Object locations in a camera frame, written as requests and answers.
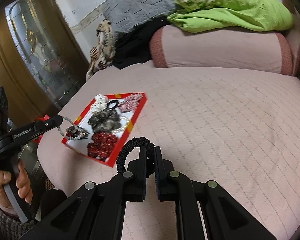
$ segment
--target pink scrunchie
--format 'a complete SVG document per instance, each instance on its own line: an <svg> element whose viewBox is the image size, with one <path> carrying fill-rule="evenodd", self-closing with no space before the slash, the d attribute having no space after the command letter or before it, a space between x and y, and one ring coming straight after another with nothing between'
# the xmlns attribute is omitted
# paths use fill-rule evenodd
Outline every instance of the pink scrunchie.
<svg viewBox="0 0 300 240"><path fill-rule="evenodd" d="M135 111L139 104L139 100L142 98L142 94L131 94L126 97L123 102L118 105L118 109L121 113Z"/></svg>

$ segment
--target hand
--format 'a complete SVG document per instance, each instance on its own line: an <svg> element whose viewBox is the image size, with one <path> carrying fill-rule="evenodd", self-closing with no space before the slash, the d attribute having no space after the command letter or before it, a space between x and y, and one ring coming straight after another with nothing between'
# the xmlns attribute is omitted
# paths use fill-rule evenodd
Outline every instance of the hand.
<svg viewBox="0 0 300 240"><path fill-rule="evenodd" d="M18 195L24 198L27 203L32 201L32 189L30 187L30 180L28 179L28 174L25 170L25 164L23 160L18 161L19 176L16 179L16 185L19 189ZM11 180L11 174L8 171L0 171L0 205L6 208L13 209L4 189L3 185L6 185Z"/></svg>

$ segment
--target fingernail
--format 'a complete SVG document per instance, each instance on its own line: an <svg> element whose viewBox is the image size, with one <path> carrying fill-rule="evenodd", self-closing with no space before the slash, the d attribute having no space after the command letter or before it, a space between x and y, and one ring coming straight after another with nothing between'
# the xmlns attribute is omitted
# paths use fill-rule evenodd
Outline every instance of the fingernail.
<svg viewBox="0 0 300 240"><path fill-rule="evenodd" d="M5 171L3 173L3 178L4 178L4 181L10 181L11 180L11 174L10 174L10 172Z"/></svg>

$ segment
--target white scrunchie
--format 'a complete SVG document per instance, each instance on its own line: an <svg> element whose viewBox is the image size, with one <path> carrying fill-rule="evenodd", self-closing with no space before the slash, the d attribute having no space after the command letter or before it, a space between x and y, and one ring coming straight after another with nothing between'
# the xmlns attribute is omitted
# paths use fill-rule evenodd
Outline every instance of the white scrunchie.
<svg viewBox="0 0 300 240"><path fill-rule="evenodd" d="M103 109L107 107L107 103L109 102L109 99L106 96L103 95L97 95L95 97L95 102L90 107L91 112L100 112Z"/></svg>

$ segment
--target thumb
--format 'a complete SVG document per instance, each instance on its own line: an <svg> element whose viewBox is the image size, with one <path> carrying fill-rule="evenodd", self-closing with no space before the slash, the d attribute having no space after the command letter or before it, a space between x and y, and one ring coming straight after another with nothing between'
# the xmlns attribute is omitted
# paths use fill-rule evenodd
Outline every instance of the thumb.
<svg viewBox="0 0 300 240"><path fill-rule="evenodd" d="M10 201L4 192L3 185L8 184L11 180L11 174L8 171L0 171L0 204L4 207L10 207Z"/></svg>

